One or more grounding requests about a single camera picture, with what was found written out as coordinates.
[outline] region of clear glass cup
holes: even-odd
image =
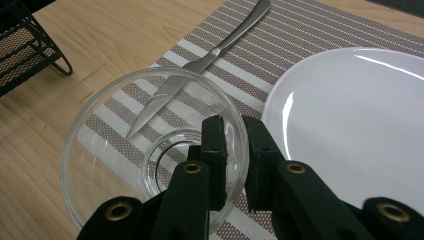
[[[144,105],[170,76],[188,81],[135,136],[126,135]],[[224,119],[228,150],[227,201],[211,212],[210,233],[225,221],[244,187],[249,154],[241,114],[212,81],[184,69],[131,73],[99,91],[81,110],[62,153],[61,185],[68,211],[82,227],[105,201],[130,196],[145,202],[164,191],[188,146],[200,144],[202,121]]]

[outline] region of white plate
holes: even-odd
[[[424,59],[381,49],[316,54],[290,68],[262,121],[283,155],[357,207],[384,196],[424,214]]]

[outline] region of black wire mesh basket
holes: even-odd
[[[56,61],[62,58],[68,70]],[[72,66],[20,0],[0,0],[0,97],[45,67]]]

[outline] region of light wood tabletop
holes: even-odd
[[[120,76],[148,68],[225,0],[57,0],[34,16],[70,60],[0,98],[0,239],[75,239],[60,157],[83,105]],[[358,0],[320,0],[424,37],[424,19]]]

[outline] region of knife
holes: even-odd
[[[241,36],[252,28],[271,8],[269,0],[259,0],[244,21],[228,35],[218,46],[199,60],[192,61],[182,68],[195,73],[202,73],[209,65],[226,52]],[[127,140],[134,136],[163,106],[165,106],[185,85],[187,79],[171,76],[158,88],[146,107],[138,115],[127,134]]]

